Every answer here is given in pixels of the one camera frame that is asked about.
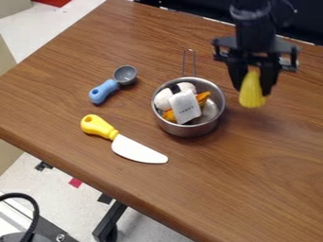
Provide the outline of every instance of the blue spoon handle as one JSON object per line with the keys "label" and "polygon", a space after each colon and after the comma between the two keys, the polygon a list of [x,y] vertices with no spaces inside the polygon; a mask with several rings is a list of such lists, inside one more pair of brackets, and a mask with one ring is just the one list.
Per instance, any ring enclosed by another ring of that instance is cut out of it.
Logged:
{"label": "blue spoon handle", "polygon": [[108,79],[103,84],[90,90],[89,98],[94,104],[99,105],[106,100],[108,95],[116,91],[118,88],[118,82],[113,79]]}

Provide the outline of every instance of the wooden table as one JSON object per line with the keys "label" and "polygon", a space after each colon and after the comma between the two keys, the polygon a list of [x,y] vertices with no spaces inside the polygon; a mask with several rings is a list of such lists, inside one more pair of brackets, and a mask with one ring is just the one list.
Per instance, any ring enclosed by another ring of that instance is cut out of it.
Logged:
{"label": "wooden table", "polygon": [[[196,241],[318,242],[323,239],[323,48],[302,48],[262,109],[239,106],[213,37],[234,34],[198,17],[109,0],[0,78],[0,137]],[[181,139],[156,124],[150,98],[178,78],[181,51],[217,83],[228,108],[212,134]],[[139,83],[95,107],[93,86],[114,68]],[[137,164],[84,134],[96,113],[123,134],[169,156]]]}

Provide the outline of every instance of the yellow object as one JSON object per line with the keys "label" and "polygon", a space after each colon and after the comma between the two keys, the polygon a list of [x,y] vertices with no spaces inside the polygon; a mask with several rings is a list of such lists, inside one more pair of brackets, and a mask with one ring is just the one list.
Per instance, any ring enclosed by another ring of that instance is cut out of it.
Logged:
{"label": "yellow object", "polygon": [[[205,103],[208,100],[208,98],[210,97],[210,95],[211,95],[211,92],[205,92],[205,93],[196,95],[196,99],[197,99],[197,102],[198,102],[199,107],[203,108],[203,106],[205,105]],[[173,123],[176,123],[177,122],[173,110],[169,110],[169,111],[165,112],[162,115],[162,117],[164,119],[166,119],[167,121],[170,121],[170,122],[173,122]]]}
{"label": "yellow object", "polygon": [[257,72],[248,72],[242,83],[239,102],[245,108],[259,108],[265,104],[260,77]]}
{"label": "yellow object", "polygon": [[94,114],[89,114],[83,117],[80,125],[84,132],[96,134],[106,139],[114,140],[119,134],[119,131],[113,126],[108,124],[101,117]]}

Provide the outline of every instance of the yellow knife handle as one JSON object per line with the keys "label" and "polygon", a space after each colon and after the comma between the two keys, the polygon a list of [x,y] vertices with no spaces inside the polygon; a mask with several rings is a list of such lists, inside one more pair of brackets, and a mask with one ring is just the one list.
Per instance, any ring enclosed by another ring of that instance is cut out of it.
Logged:
{"label": "yellow knife handle", "polygon": [[89,114],[82,118],[81,128],[84,132],[96,134],[106,139],[114,140],[119,134],[113,126],[108,124],[104,119],[98,115]]}

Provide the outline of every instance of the white toy food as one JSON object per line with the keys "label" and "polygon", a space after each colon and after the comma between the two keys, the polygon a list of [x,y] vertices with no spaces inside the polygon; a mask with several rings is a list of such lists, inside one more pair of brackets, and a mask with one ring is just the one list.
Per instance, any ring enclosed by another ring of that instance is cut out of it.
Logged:
{"label": "white toy food", "polygon": [[[191,90],[196,95],[196,87],[190,82],[181,82],[177,84],[181,91]],[[162,89],[154,99],[154,104],[157,109],[167,111],[172,109],[169,103],[169,98],[173,95],[173,92],[169,88]]]}

